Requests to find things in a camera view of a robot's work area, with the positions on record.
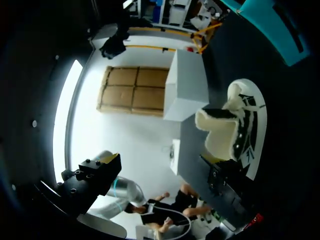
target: screw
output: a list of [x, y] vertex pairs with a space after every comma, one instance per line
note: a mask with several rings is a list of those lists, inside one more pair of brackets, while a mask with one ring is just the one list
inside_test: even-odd
[[37, 125], [38, 125], [38, 123], [37, 123], [36, 120], [33, 120], [32, 123], [31, 123], [31, 125], [32, 125], [33, 128], [36, 128]]

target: box on shelf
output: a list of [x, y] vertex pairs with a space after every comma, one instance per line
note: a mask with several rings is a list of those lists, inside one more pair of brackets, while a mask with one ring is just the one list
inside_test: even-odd
[[169, 24], [181, 25], [186, 17], [186, 9], [183, 7], [172, 6], [170, 8]]

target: person's arm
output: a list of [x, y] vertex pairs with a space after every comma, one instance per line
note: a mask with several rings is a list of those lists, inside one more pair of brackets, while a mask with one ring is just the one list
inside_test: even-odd
[[156, 200], [156, 201], [161, 201], [162, 199], [168, 198], [168, 197], [170, 197], [170, 193], [169, 193], [169, 192], [165, 192], [165, 193], [162, 194], [161, 196], [155, 197], [154, 200]]
[[163, 225], [159, 225], [158, 223], [152, 222], [152, 223], [147, 223], [146, 225], [148, 225], [150, 228], [157, 230], [160, 233], [165, 233], [166, 231], [168, 231], [170, 225], [173, 224], [173, 221], [168, 217]]

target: black shirt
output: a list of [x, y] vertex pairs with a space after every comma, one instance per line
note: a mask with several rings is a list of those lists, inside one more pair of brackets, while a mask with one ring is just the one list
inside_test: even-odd
[[143, 224], [156, 223], [162, 226], [164, 224], [164, 221], [167, 219], [167, 217], [171, 218], [173, 220], [173, 224], [177, 226], [184, 225], [186, 224], [186, 221], [188, 221], [183, 215], [176, 212], [169, 211], [169, 210], [173, 210], [173, 207], [169, 204], [156, 201], [153, 199], [149, 199], [148, 203], [154, 204], [155, 207], [153, 208], [152, 212], [148, 213], [149, 205], [148, 204], [144, 205], [147, 213], [141, 215], [141, 220]]

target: cable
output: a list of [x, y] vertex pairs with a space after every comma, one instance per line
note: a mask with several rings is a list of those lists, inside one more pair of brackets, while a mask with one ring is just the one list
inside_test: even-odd
[[188, 220], [188, 222], [189, 222], [189, 228], [188, 228], [187, 231], [185, 231], [184, 234], [182, 234], [182, 235], [180, 235], [180, 236], [177, 236], [177, 237], [174, 237], [174, 238], [169, 238], [169, 239], [166, 239], [166, 240], [176, 240], [176, 239], [180, 239], [180, 238], [184, 237], [185, 235], [187, 235], [187, 234], [190, 232], [190, 230], [191, 230], [191, 220], [190, 220], [187, 216], [183, 215], [183, 214], [182, 214], [181, 212], [179, 212], [179, 211], [175, 211], [175, 210], [171, 210], [171, 209], [166, 209], [166, 208], [162, 208], [162, 207], [158, 207], [158, 206], [153, 206], [153, 207], [156, 208], [156, 209], [161, 209], [161, 210], [170, 211], [170, 212], [173, 212], [173, 213], [180, 214], [180, 215], [184, 216], [184, 217]]

